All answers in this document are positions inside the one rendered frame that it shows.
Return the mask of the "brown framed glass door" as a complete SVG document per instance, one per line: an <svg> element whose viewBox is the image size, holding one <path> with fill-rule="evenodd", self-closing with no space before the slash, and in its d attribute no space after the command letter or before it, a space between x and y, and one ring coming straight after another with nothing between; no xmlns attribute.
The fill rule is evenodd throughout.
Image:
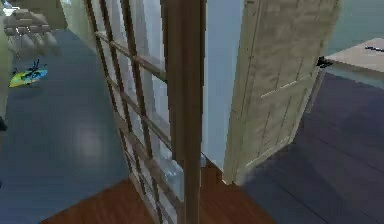
<svg viewBox="0 0 384 224"><path fill-rule="evenodd" d="M200 224L205 0L83 0L133 183L154 224Z"/></svg>

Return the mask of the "beige panelled room door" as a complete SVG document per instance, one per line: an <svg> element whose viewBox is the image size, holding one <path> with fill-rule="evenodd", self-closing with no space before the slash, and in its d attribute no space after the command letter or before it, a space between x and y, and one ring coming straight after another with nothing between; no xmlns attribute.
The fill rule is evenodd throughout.
<svg viewBox="0 0 384 224"><path fill-rule="evenodd" d="M316 81L343 0L246 0L223 181L250 171L290 144Z"/></svg>

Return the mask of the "yellow and blue toy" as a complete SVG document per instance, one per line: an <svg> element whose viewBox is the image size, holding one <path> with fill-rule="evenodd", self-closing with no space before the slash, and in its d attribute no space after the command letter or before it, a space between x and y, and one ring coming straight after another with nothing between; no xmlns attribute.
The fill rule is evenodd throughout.
<svg viewBox="0 0 384 224"><path fill-rule="evenodd" d="M12 78L9 82L9 87L19 87L22 85L30 85L34 82L39 81L41 78L45 77L48 74L48 69L46 64L42 68L39 67L39 59L36 59L33 62L33 66L19 72L17 68L12 71Z"/></svg>

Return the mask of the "light wooden table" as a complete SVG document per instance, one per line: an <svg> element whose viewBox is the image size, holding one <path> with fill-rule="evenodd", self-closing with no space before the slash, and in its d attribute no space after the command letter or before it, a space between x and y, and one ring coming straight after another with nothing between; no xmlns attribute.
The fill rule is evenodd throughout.
<svg viewBox="0 0 384 224"><path fill-rule="evenodd" d="M328 55L325 58L334 67L356 72L363 77L384 81L384 52L364 49L373 46L384 49L384 38L374 38L348 49Z"/></svg>

